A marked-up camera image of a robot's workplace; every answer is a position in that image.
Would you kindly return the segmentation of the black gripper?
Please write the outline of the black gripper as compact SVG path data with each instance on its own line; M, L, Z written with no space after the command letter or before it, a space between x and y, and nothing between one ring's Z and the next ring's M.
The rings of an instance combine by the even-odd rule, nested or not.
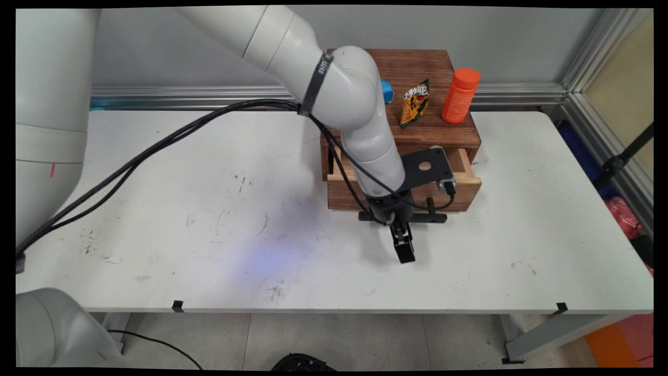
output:
M390 224L390 233L393 247L401 264L415 262L413 236L408 223L414 214L415 203L411 190L398 192L399 198L394 195L373 197L365 195L369 205L369 217L374 217L382 224Z

